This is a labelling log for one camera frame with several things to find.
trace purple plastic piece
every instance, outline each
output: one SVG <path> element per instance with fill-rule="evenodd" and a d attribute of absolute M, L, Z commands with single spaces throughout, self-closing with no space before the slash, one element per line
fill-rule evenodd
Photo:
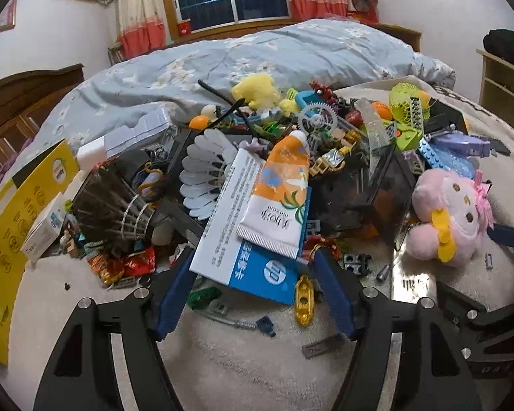
<path fill-rule="evenodd" d="M 434 137 L 431 139 L 431 143 L 448 148 L 463 156 L 479 156 L 481 158 L 488 157 L 491 149 L 489 141 L 483 141 L 477 137 L 459 133 L 449 133 Z"/>

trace red fan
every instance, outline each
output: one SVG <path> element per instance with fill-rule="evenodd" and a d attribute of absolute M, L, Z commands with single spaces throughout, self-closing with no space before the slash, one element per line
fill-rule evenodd
<path fill-rule="evenodd" d="M 352 0 L 355 11 L 347 11 L 347 16 L 364 23 L 379 23 L 377 4 L 379 0 Z"/>

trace small white carton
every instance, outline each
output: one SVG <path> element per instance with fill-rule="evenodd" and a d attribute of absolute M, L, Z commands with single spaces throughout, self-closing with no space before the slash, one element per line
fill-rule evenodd
<path fill-rule="evenodd" d="M 21 251 L 27 255 L 33 267 L 52 242 L 58 238 L 66 215 L 64 196 L 59 193 L 34 220 L 21 246 Z"/>

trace pink ribbon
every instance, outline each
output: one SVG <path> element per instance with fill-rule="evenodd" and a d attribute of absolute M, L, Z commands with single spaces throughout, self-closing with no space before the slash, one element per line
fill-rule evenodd
<path fill-rule="evenodd" d="M 482 178 L 484 176 L 484 172 L 481 170 L 476 170 L 476 174 L 474 175 L 474 190 L 476 190 L 476 208 L 481 217 L 483 217 L 486 221 L 486 225 L 488 227 L 493 228 L 493 211 L 491 211 L 491 204 L 486 198 L 487 189 L 484 184 L 482 184 Z"/>

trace yellow bow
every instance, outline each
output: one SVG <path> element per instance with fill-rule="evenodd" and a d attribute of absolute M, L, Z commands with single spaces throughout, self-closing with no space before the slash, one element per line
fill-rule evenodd
<path fill-rule="evenodd" d="M 438 230 L 438 259 L 441 262 L 448 262 L 455 256 L 457 245 L 451 234 L 450 214 L 445 209 L 432 212 L 432 225 Z"/>

